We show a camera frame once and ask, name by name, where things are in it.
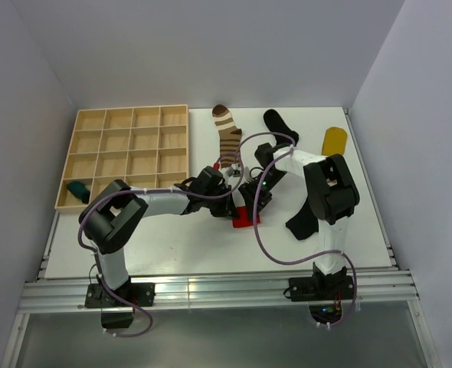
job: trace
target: compartment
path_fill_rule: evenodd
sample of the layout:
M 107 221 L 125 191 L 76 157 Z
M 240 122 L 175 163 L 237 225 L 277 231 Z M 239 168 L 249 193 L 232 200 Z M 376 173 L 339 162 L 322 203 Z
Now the compartment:
M 98 155 L 95 176 L 123 176 L 126 173 L 127 152 L 104 152 Z
M 133 109 L 107 110 L 105 115 L 104 129 L 130 128 Z
M 130 150 L 152 150 L 158 147 L 158 128 L 134 128 L 131 130 Z
M 127 159 L 126 175 L 156 173 L 156 151 L 130 151 Z
M 159 128 L 159 148 L 186 148 L 187 127 L 162 126 Z
M 169 174 L 158 174 L 156 188 L 169 188 L 170 186 L 183 182 L 187 179 L 186 172 L 171 172 Z
M 67 157 L 65 179 L 93 178 L 95 165 L 97 164 L 96 153 L 75 153 Z
M 98 152 L 100 135 L 101 132 L 99 130 L 74 132 L 70 153 Z
M 159 125 L 159 107 L 138 107 L 134 109 L 133 127 L 157 127 Z
M 187 106 L 164 106 L 161 113 L 161 126 L 187 124 Z
M 168 148 L 158 151 L 158 173 L 186 173 L 187 149 Z
M 128 186 L 137 186 L 138 188 L 155 188 L 156 175 L 130 175 L 126 176 Z
M 75 130 L 100 130 L 103 128 L 105 110 L 80 111 Z
M 67 190 L 66 186 L 68 183 L 73 182 L 72 179 L 65 179 L 61 184 L 61 191 L 59 193 L 59 197 L 57 197 L 56 207 L 71 207 L 71 206 L 87 206 L 83 202 L 81 202 L 78 198 L 71 194 L 69 190 Z M 78 179 L 78 182 L 82 182 L 85 187 L 91 191 L 92 179 Z
M 90 202 L 93 201 L 111 182 L 116 179 L 124 180 L 124 176 L 108 176 L 105 178 L 95 178 L 91 190 Z
M 104 130 L 100 151 L 127 151 L 130 129 Z

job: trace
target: brown striped sock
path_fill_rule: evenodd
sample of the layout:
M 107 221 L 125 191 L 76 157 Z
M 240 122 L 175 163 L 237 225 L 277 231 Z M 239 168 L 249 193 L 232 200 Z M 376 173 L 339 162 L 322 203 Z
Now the brown striped sock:
M 216 105 L 212 109 L 212 117 L 219 131 L 219 153 L 223 156 L 225 153 L 235 152 L 241 141 L 241 129 L 234 125 L 233 116 L 227 107 Z M 229 167 L 233 164 L 233 157 L 221 159 L 221 167 Z

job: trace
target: wooden organizer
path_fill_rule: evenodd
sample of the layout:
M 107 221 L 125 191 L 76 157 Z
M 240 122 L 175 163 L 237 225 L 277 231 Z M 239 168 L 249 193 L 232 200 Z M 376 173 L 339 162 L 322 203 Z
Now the wooden organizer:
M 61 213 L 86 208 L 66 189 L 75 180 L 93 201 L 115 179 L 166 188 L 187 178 L 187 105 L 80 110 L 55 208 Z

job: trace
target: white table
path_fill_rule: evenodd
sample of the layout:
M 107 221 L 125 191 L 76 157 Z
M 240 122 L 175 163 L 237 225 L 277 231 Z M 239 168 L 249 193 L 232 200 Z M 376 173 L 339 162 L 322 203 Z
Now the white table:
M 262 116 L 266 109 L 231 109 L 243 138 L 267 131 Z M 340 107 L 278 108 L 287 125 L 300 135 L 298 147 L 321 153 L 325 131 L 341 127 L 347 131 L 345 158 L 361 197 L 349 225 L 347 255 L 357 268 L 391 267 L 387 246 L 362 171 L 345 115 Z M 196 176 L 202 168 L 217 159 L 219 135 L 211 109 L 191 109 L 190 173 Z M 260 143 L 274 143 L 273 137 L 261 136 L 242 149 L 244 164 L 257 166 L 254 151 Z M 315 252 L 318 236 L 297 241 L 285 227 L 306 200 L 303 179 L 285 176 L 273 189 L 272 202 L 260 214 L 260 235 L 267 250 L 276 258 L 292 261 Z M 235 193 L 236 205 L 242 205 Z M 46 278 L 82 278 L 88 275 L 93 257 L 77 244 L 78 215 L 60 215 L 51 244 Z M 162 215 L 146 218 L 134 231 L 125 247 L 126 264 L 131 275 L 217 274 L 232 272 L 287 270 L 269 261 L 258 248 L 252 228 L 235 229 L 231 220 L 212 218 L 207 209 L 187 215 Z M 310 270 L 312 262 L 289 269 Z

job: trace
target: white wall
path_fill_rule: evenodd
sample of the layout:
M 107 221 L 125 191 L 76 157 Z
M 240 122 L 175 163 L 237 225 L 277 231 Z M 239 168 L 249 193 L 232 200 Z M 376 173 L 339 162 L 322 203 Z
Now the white wall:
M 403 3 L 12 1 L 80 107 L 349 107 Z
M 0 0 L 0 361 L 41 262 L 73 116 L 15 7 Z
M 452 367 L 452 2 L 405 2 L 352 122 L 397 259 Z

